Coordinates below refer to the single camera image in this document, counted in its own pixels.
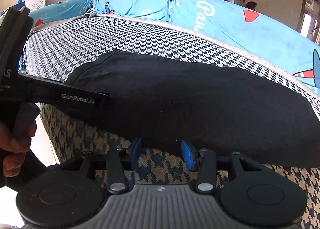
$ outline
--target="houndstooth fabric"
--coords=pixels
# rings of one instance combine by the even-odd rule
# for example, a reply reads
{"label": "houndstooth fabric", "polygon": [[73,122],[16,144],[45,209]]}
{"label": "houndstooth fabric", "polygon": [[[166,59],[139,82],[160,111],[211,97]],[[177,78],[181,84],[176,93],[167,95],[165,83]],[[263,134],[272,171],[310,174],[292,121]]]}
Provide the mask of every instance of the houndstooth fabric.
{"label": "houndstooth fabric", "polygon": [[[84,18],[30,35],[24,59],[30,74],[65,81],[73,69],[97,59],[113,49],[160,55],[172,59],[204,62],[216,66],[240,67],[255,75],[280,83],[309,100],[320,113],[319,101],[275,72],[198,37],[154,25],[108,17]],[[110,146],[130,145],[128,140],[96,127],[88,126],[58,109],[41,105],[41,118],[60,162],[83,150],[104,154]],[[319,169],[299,169],[267,165],[297,183],[308,196],[308,208],[302,228],[319,228]],[[156,149],[145,149],[135,171],[126,171],[130,184],[190,184],[197,173],[190,172],[180,157]],[[97,171],[96,182],[105,186],[103,171]],[[217,185],[228,182],[227,172],[219,172]]]}

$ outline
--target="black and white patterned fabric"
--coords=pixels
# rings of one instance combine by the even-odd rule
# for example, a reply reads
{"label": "black and white patterned fabric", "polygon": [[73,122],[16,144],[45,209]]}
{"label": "black and white patterned fabric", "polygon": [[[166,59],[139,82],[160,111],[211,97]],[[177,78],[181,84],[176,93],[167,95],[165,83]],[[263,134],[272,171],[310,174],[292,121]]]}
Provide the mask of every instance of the black and white patterned fabric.
{"label": "black and white patterned fabric", "polygon": [[65,81],[74,68],[115,48],[219,67],[240,67],[301,94],[320,114],[318,99],[250,59],[193,35],[129,20],[83,18],[32,33],[24,60],[30,74]]}

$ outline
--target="chair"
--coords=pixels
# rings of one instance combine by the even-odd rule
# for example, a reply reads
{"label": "chair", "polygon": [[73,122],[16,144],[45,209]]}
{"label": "chair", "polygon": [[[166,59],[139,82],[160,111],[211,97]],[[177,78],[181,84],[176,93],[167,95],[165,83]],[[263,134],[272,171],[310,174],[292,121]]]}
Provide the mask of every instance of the chair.
{"label": "chair", "polygon": [[249,8],[249,9],[251,9],[253,11],[255,11],[256,6],[257,6],[257,3],[253,2],[253,1],[250,1],[245,5],[246,8]]}

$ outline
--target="red diamond shape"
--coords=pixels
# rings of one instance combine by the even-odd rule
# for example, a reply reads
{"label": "red diamond shape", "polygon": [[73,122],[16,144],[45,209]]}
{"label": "red diamond shape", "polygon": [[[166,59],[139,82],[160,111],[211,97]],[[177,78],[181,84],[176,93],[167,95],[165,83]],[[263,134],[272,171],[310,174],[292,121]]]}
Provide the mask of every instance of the red diamond shape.
{"label": "red diamond shape", "polygon": [[243,12],[244,12],[245,21],[250,23],[254,22],[259,16],[259,13],[256,11],[243,10]]}
{"label": "red diamond shape", "polygon": [[36,22],[35,26],[38,26],[39,24],[42,24],[43,21],[41,19],[38,19],[38,21]]}

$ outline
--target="open doorway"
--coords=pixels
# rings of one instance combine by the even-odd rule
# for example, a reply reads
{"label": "open doorway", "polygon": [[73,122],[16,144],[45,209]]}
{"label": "open doorway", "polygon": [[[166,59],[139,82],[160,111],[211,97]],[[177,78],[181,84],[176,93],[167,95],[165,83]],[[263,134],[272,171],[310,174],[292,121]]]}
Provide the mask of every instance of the open doorway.
{"label": "open doorway", "polygon": [[319,9],[319,0],[303,0],[297,27],[297,32],[317,45],[320,43]]}

